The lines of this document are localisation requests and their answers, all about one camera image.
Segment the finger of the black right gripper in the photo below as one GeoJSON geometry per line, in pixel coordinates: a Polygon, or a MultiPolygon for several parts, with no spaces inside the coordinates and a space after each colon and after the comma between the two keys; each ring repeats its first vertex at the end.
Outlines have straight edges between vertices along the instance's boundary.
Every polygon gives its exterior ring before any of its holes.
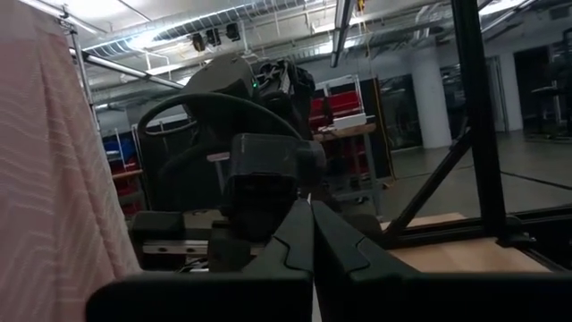
{"type": "Polygon", "coordinates": [[[238,237],[226,221],[214,221],[207,246],[210,272],[235,272],[251,262],[266,246],[238,237]]]}

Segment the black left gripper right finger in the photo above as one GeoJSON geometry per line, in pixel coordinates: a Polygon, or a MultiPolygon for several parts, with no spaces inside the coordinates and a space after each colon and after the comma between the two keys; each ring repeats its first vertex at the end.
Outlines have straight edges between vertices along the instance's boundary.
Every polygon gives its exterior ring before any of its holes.
{"type": "Polygon", "coordinates": [[[572,272],[491,239],[384,250],[313,205],[323,322],[572,322],[572,272]]]}

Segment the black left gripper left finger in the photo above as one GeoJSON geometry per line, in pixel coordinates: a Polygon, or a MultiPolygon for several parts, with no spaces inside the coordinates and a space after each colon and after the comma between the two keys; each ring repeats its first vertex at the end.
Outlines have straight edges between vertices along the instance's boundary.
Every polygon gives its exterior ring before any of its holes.
{"type": "Polygon", "coordinates": [[[311,322],[314,218],[306,200],[239,272],[146,272],[94,292],[86,322],[311,322]]]}

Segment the red storage bin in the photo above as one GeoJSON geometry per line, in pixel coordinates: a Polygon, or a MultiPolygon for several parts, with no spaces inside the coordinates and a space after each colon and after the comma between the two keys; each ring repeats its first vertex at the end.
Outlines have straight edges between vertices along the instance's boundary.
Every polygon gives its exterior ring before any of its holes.
{"type": "Polygon", "coordinates": [[[311,102],[309,125],[313,131],[333,125],[333,120],[362,113],[360,97],[356,91],[346,91],[326,96],[322,90],[315,92],[311,102]]]}
{"type": "Polygon", "coordinates": [[[132,217],[146,205],[139,161],[131,156],[126,161],[112,161],[110,167],[122,212],[126,217],[132,217]]]}

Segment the blue storage bin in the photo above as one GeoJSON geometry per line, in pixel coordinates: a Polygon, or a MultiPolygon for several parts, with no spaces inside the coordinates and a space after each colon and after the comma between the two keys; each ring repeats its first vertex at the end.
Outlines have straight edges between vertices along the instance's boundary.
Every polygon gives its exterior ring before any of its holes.
{"type": "Polygon", "coordinates": [[[107,138],[103,140],[105,153],[109,156],[124,156],[125,159],[129,159],[136,155],[135,144],[132,139],[120,138],[119,140],[115,137],[107,138]]]}

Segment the pink chevron curtain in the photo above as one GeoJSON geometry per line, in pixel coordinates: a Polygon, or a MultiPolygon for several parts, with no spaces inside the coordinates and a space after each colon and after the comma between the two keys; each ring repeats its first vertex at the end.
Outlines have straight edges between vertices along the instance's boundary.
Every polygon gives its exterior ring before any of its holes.
{"type": "Polygon", "coordinates": [[[0,0],[0,322],[85,322],[139,270],[63,30],[0,0]]]}

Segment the wooden workbench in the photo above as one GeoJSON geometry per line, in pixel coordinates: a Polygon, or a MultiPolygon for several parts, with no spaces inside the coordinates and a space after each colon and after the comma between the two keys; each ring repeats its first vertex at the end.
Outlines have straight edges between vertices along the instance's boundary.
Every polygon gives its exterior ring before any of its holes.
{"type": "Polygon", "coordinates": [[[379,207],[381,188],[369,138],[375,130],[376,125],[368,123],[341,130],[323,128],[314,135],[326,150],[325,180],[337,200],[368,199],[379,207]]]}

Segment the white box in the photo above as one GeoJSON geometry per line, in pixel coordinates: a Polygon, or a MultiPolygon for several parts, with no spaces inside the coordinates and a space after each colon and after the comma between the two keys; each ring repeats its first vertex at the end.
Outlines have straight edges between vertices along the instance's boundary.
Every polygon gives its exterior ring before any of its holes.
{"type": "Polygon", "coordinates": [[[353,114],[333,119],[333,127],[336,130],[344,130],[367,123],[366,114],[353,114]]]}

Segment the black ceiling device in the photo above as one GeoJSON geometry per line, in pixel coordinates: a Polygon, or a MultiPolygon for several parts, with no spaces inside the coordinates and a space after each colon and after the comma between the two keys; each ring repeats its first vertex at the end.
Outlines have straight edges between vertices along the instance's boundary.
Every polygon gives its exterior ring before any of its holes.
{"type": "Polygon", "coordinates": [[[238,24],[228,24],[222,31],[218,28],[212,28],[190,36],[191,44],[198,52],[204,52],[210,47],[219,47],[223,43],[223,38],[227,38],[231,42],[239,41],[240,30],[238,24]]]}

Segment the white round column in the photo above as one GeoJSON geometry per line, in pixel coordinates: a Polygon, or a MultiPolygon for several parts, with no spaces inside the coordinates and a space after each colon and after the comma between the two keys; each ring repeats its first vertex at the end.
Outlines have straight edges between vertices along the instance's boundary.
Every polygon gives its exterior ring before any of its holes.
{"type": "Polygon", "coordinates": [[[416,107],[425,149],[452,142],[439,59],[435,47],[425,47],[410,57],[416,107]]]}

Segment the black aluminium table frame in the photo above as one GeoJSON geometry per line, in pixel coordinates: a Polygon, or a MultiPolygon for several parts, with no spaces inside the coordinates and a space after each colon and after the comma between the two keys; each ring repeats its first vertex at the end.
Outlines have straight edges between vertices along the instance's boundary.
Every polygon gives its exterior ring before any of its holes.
{"type": "Polygon", "coordinates": [[[572,272],[572,204],[506,211],[478,5],[475,0],[450,1],[470,128],[400,216],[383,230],[381,244],[396,250],[453,242],[491,242],[504,252],[524,255],[529,265],[572,272]],[[480,216],[413,226],[418,211],[467,152],[473,155],[480,216]]]}

